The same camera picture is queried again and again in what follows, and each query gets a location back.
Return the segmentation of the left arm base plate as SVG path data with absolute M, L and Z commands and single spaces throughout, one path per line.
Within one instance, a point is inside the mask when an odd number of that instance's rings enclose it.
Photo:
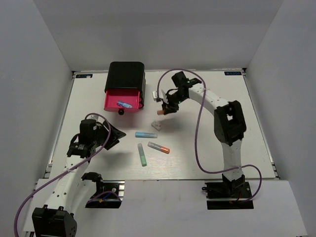
M 118 209 L 123 201 L 124 189 L 124 181 L 99 181 L 85 208 Z

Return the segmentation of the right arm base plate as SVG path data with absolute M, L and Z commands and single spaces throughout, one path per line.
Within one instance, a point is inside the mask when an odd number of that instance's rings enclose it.
M 253 201 L 248 200 L 251 189 L 248 182 L 235 189 L 232 193 L 226 189 L 224 182 L 208 182 L 201 188 L 206 193 L 208 210 L 247 210 L 253 209 Z

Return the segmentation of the pink top drawer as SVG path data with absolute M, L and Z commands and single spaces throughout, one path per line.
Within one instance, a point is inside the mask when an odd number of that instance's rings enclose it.
M 126 113 L 138 112 L 140 111 L 139 96 L 140 91 L 138 89 L 108 89 L 105 96 L 104 110 L 107 112 L 118 113 L 121 116 Z M 133 108 L 120 108 L 117 105 L 117 101 L 123 101 L 131 104 Z

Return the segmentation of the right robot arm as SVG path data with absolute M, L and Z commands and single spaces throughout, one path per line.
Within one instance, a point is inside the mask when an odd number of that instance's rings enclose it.
M 240 150 L 246 124 L 240 102 L 230 102 L 217 96 L 207 89 L 200 76 L 188 79 L 184 72 L 180 71 L 171 79 L 175 85 L 172 94 L 166 92 L 159 96 L 159 90 L 154 94 L 155 100 L 162 102 L 162 109 L 157 114 L 175 113 L 179 110 L 181 102 L 191 99 L 213 115 L 214 134 L 222 145 L 224 169 L 220 171 L 222 182 L 208 184 L 205 190 L 224 198 L 236 196 L 245 183 Z

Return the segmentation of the blue pen refill case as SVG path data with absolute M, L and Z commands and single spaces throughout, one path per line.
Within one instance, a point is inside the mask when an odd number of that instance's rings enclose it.
M 120 108 L 127 108 L 127 109 L 133 108 L 133 106 L 132 106 L 131 104 L 128 104 L 128 103 L 123 102 L 123 101 L 117 101 L 117 105 L 118 105 Z

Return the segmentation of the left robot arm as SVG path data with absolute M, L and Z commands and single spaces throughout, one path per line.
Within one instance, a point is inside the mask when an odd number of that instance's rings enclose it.
M 126 134 L 107 121 L 89 118 L 80 122 L 79 133 L 70 141 L 64 165 L 65 175 L 58 178 L 50 197 L 32 213 L 37 237 L 74 237 L 78 225 L 76 212 L 81 207 L 95 207 L 104 199 L 120 206 L 119 184 L 105 187 L 101 174 L 87 172 L 91 156 L 109 150 Z

